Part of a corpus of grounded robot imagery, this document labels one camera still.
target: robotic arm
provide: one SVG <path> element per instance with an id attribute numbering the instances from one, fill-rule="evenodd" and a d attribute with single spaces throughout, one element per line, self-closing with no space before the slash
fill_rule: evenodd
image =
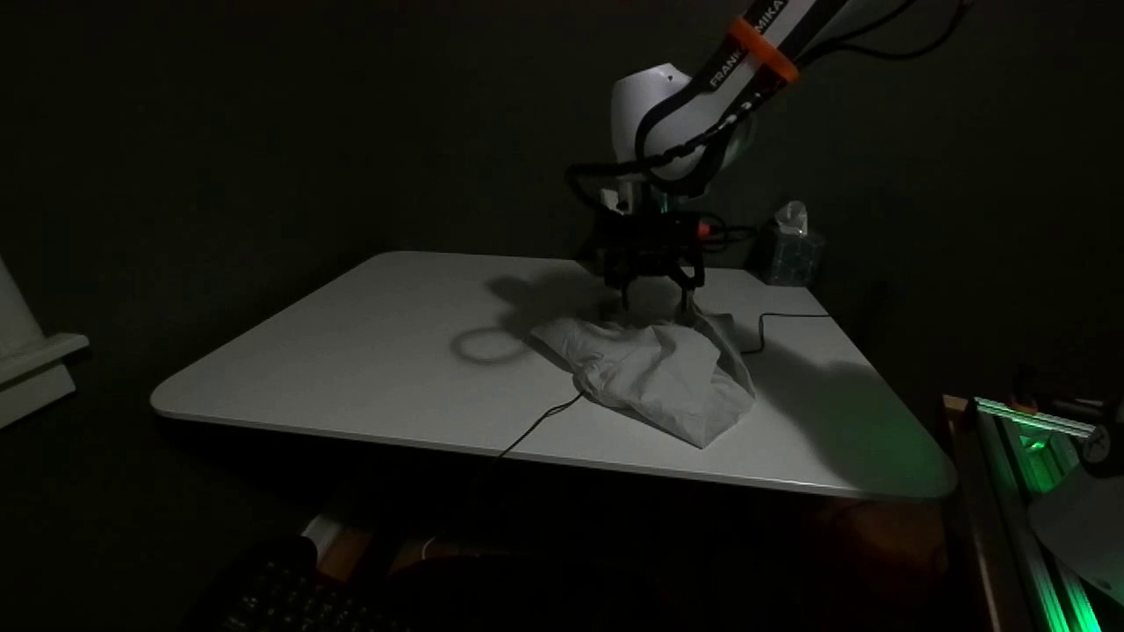
<path id="1" fill-rule="evenodd" d="M 662 63 L 613 88 L 614 165 L 568 168 L 572 191 L 593 206 L 593 239 L 583 263 L 630 302 L 635 277 L 672 277 L 685 294 L 708 280 L 712 221 L 676 211 L 702 198 L 737 153 L 743 124 L 768 95 L 801 78 L 797 55 L 856 21 L 879 0 L 753 0 L 718 51 L 690 78 Z M 614 180 L 591 198 L 583 180 Z"/>

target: crumpled towel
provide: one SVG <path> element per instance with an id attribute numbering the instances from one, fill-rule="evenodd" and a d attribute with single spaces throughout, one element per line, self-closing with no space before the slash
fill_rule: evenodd
<path id="1" fill-rule="evenodd" d="M 606 326 L 562 317 L 532 338 L 565 360 L 591 399 L 701 449 L 753 407 L 747 386 L 722 367 L 722 346 L 691 326 Z"/>

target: dark background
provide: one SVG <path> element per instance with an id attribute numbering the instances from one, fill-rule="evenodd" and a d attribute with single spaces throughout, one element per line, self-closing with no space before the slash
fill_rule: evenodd
<path id="1" fill-rule="evenodd" d="M 608 153 L 608 84 L 697 58 L 735 0 L 18 3 L 0 19 L 0 254 L 82 393 L 0 435 L 0 630 L 173 630 L 315 484 L 148 415 L 151 386 L 393 249 L 568 257 L 562 168 Z M 927 0 L 879 47 L 927 38 Z M 710 206 L 792 198 L 818 289 L 887 379 L 1113 393 L 1124 3 L 975 0 L 915 63 L 821 58 L 760 112 Z"/>

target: white table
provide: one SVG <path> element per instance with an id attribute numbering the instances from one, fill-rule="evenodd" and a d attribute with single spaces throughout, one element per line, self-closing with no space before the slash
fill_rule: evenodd
<path id="1" fill-rule="evenodd" d="M 576 393 L 528 326 L 606 302 L 568 260 L 383 254 L 167 379 L 167 419 L 814 496 L 939 500 L 953 462 L 831 321 L 766 321 L 754 407 L 708 449 Z M 697 291 L 744 346 L 763 312 L 821 312 L 805 289 L 710 271 Z"/>

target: cable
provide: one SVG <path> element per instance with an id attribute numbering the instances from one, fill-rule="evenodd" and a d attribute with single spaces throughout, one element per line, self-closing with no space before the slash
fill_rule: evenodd
<path id="1" fill-rule="evenodd" d="M 869 50 L 869 47 L 842 42 L 840 51 L 856 51 L 856 55 L 875 55 L 875 58 L 917 58 L 917 55 L 927 55 L 927 51 L 941 50 L 956 36 L 956 29 L 965 19 L 965 9 L 971 9 L 971 3 L 956 3 L 956 9 L 945 21 L 945 29 L 930 42 L 923 42 L 917 50 Z"/>
<path id="2" fill-rule="evenodd" d="M 883 19 L 853 29 L 853 30 L 842 30 L 842 36 L 835 36 L 835 38 L 827 38 L 827 42 L 813 47 L 813 50 L 801 55 L 801 68 L 813 68 L 813 63 L 818 63 L 821 55 L 832 55 L 832 51 L 856 51 L 856 55 L 870 55 L 870 58 L 917 58 L 917 55 L 927 55 L 927 51 L 941 50 L 941 47 L 956 36 L 958 21 L 963 21 L 965 9 L 971 9 L 965 0 L 956 0 L 956 9 L 953 9 L 953 19 L 941 24 L 941 30 L 939 30 L 930 42 L 915 47 L 915 50 L 870 50 L 870 47 L 856 47 L 856 42 L 853 42 L 853 38 L 875 30 L 875 29 L 887 29 L 889 21 L 904 19 L 904 15 L 915 9 L 915 7 L 917 7 L 917 0 L 904 0 L 904 3 L 897 3 L 891 9 L 887 9 Z"/>
<path id="3" fill-rule="evenodd" d="M 831 317 L 831 312 L 763 312 L 763 317 L 760 317 L 760 345 L 754 345 L 754 346 L 743 346 L 743 356 L 766 356 L 766 346 L 768 346 L 768 345 L 766 345 L 766 342 L 768 342 L 768 338 L 766 338 L 766 322 L 768 322 L 768 321 L 832 321 L 832 317 Z"/>
<path id="4" fill-rule="evenodd" d="M 691 139 L 683 139 L 662 153 L 642 153 L 635 161 L 579 161 L 579 165 L 568 165 L 565 168 L 565 182 L 568 191 L 591 206 L 591 211 L 608 211 L 593 192 L 588 192 L 583 180 L 619 180 L 619 174 L 648 174 L 650 182 L 657 182 L 662 191 L 672 191 L 676 187 L 669 180 L 657 174 L 657 168 L 672 165 L 676 158 L 690 158 L 697 153 L 701 149 L 710 149 L 718 139 L 729 144 L 729 133 L 735 133 L 743 124 L 753 124 L 753 110 L 744 104 L 732 104 L 735 112 L 722 117 L 710 130 L 702 130 L 701 138 Z"/>
<path id="5" fill-rule="evenodd" d="M 760 30 L 768 30 L 773 21 L 780 21 L 783 9 L 787 9 L 787 0 L 768 3 L 763 9 L 753 7 L 743 21 L 753 21 Z M 635 138 L 632 138 L 635 158 L 639 161 L 648 158 L 648 139 L 650 139 L 654 125 L 662 125 L 672 112 L 685 110 L 691 99 L 722 91 L 722 84 L 732 78 L 732 63 L 743 63 L 744 55 L 747 51 L 729 38 L 697 70 L 697 78 L 683 91 L 676 91 L 672 99 L 654 104 L 635 125 Z M 766 99 L 766 88 L 760 84 L 760 78 L 753 78 L 710 130 L 702 130 L 701 138 L 663 150 L 663 153 L 676 153 L 676 158 L 690 158 L 690 153 L 697 153 L 697 149 L 702 149 L 702 153 L 701 153 L 701 161 L 691 165 L 690 174 L 663 180 L 657 168 L 642 168 L 642 174 L 663 192 L 690 192 L 690 198 L 702 192 L 710 187 L 710 180 L 722 172 L 737 125 L 753 124 L 753 112 L 760 110 L 763 99 Z"/>
<path id="6" fill-rule="evenodd" d="M 498 452 L 498 461 L 506 461 L 532 433 L 539 433 L 539 424 L 540 420 L 547 420 L 547 419 L 557 419 L 557 415 L 562 415 L 565 407 L 572 407 L 572 402 L 579 402 L 583 399 L 583 393 L 576 393 L 576 397 L 568 397 L 568 399 L 562 399 L 562 402 L 557 402 L 557 407 L 547 407 L 544 415 L 539 415 L 534 419 L 534 424 L 532 429 L 525 429 L 525 435 L 518 435 L 513 439 L 513 445 L 506 445 L 504 452 Z"/>

